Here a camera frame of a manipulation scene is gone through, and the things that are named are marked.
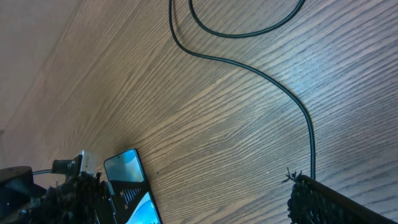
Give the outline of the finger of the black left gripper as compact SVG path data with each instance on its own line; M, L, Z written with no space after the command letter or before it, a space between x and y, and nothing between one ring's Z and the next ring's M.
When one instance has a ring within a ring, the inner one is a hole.
M106 183L116 223L127 223L139 202L149 191L146 182L111 180Z

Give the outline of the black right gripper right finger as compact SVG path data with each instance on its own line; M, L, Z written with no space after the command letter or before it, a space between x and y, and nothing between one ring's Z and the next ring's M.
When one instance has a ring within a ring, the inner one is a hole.
M397 224L300 173L287 173L292 181L288 217L298 224Z

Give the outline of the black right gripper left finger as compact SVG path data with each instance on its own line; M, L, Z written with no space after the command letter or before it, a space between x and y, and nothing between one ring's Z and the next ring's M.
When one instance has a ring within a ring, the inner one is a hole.
M81 172L64 184L44 189L34 175L50 170L1 171L1 223L97 223L96 206L103 199L101 173Z

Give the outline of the blue Galaxy smartphone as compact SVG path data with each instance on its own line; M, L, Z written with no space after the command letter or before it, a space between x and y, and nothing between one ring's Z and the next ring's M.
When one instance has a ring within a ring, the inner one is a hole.
M129 149L105 160L104 168L108 181L146 182L149 185L149 191L139 202L127 223L162 224L159 209L137 149Z

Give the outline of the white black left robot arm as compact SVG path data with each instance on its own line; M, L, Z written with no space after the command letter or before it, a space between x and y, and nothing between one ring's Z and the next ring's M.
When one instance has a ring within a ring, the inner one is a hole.
M51 174L66 177L45 189L29 166L1 170L1 223L127 223L149 191L145 182L101 180L80 169L81 158L55 160Z

